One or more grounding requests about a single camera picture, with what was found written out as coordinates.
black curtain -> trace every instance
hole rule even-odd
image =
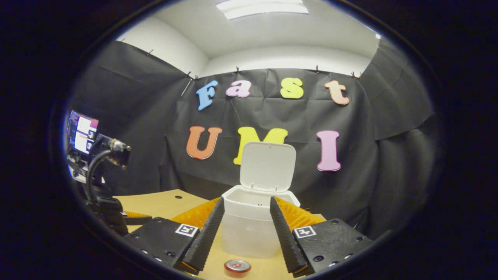
[[[299,78],[304,95],[284,99],[282,79]],[[198,111],[196,91],[217,80],[213,103]],[[252,83],[246,98],[230,97],[236,80]],[[331,100],[324,84],[346,86],[350,103]],[[426,199],[438,155],[438,120],[428,88],[410,59],[389,42],[360,78],[302,70],[260,69],[190,81],[152,55],[113,42],[75,85],[73,109],[99,119],[100,132],[132,146],[127,171],[107,164],[115,195],[183,189],[212,199],[239,184],[240,127],[254,127],[263,140],[272,128],[288,131],[284,143],[297,151],[291,190],[302,208],[327,219],[341,218],[372,238],[398,228]],[[191,126],[220,127],[213,154],[190,157]],[[319,171],[320,130],[338,131],[341,169]]]

ceiling light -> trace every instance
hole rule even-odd
[[[228,19],[268,12],[308,14],[302,0],[228,0],[216,4]]]

computer screen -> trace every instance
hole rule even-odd
[[[97,137],[98,120],[79,114],[74,110],[69,115],[67,134],[69,146],[85,154],[89,153]]]

pink letter i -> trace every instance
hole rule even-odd
[[[339,132],[332,130],[318,131],[316,136],[322,141],[322,160],[316,166],[320,171],[336,171],[341,169],[337,162],[336,140]]]

wooden table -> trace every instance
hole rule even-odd
[[[152,217],[162,217],[165,219],[171,219],[178,214],[208,201],[181,190],[170,190],[142,195],[115,196],[115,198],[120,200],[124,211],[146,214]],[[128,230],[132,232],[139,227],[140,226],[128,226]],[[252,269],[243,278],[245,280],[298,279],[293,278],[292,274],[287,273],[287,267],[285,266],[281,249],[279,249],[270,259],[253,259],[229,255],[222,250],[220,231],[216,234],[204,270],[199,272],[198,277],[207,280],[234,279],[225,275],[225,268],[223,266],[226,261],[232,259],[244,260],[252,266]]]

